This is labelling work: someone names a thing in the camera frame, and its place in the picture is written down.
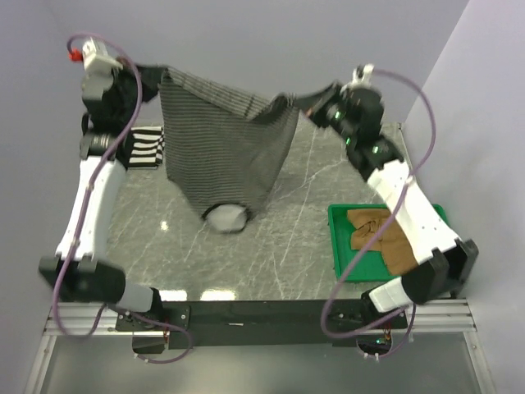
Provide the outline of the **wide striped black white tank top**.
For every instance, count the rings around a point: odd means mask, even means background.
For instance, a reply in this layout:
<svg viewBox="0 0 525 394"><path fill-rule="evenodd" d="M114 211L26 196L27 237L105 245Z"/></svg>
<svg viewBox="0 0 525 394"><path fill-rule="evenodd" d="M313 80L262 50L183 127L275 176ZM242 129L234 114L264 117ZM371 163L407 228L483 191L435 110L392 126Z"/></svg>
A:
<svg viewBox="0 0 525 394"><path fill-rule="evenodd" d="M129 168L156 169L164 159L165 138L162 126L141 126L131 129L133 142Z"/></svg>

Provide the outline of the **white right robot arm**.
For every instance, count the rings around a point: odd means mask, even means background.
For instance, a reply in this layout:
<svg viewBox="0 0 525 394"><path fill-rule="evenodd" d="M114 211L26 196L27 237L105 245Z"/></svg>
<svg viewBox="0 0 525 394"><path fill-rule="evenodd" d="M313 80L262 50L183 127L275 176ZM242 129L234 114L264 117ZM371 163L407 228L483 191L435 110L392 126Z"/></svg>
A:
<svg viewBox="0 0 525 394"><path fill-rule="evenodd" d="M364 326L377 328L406 306L423 305L445 293L457 296L479 250L439 216L416 182L414 169L382 134L381 94L364 83L335 82L299 99L297 105L314 125L332 128L345 142L350 164L390 210L386 225L399 225L417 263L407 273L363 293Z"/></svg>

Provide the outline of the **thin striped black tank top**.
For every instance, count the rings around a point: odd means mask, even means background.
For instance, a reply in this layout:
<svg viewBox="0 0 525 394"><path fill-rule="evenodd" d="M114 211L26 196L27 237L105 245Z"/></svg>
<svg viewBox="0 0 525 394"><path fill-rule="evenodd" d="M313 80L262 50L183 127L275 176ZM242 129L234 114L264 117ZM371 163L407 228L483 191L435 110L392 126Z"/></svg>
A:
<svg viewBox="0 0 525 394"><path fill-rule="evenodd" d="M214 231L243 231L290 151L294 96L268 99L175 68L163 73L159 96L167 178Z"/></svg>

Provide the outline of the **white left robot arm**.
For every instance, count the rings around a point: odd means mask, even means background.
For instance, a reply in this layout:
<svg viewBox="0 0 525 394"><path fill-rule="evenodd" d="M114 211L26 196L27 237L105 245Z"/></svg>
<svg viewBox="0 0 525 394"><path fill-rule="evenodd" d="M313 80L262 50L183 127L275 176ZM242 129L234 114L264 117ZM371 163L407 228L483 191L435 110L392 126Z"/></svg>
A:
<svg viewBox="0 0 525 394"><path fill-rule="evenodd" d="M91 71L82 81L80 178L66 231L39 273L53 288L53 301L99 302L135 312L142 328L158 328L164 310L158 291L126 280L107 261L107 236L116 196L130 165L130 128L142 103L158 94L161 66Z"/></svg>

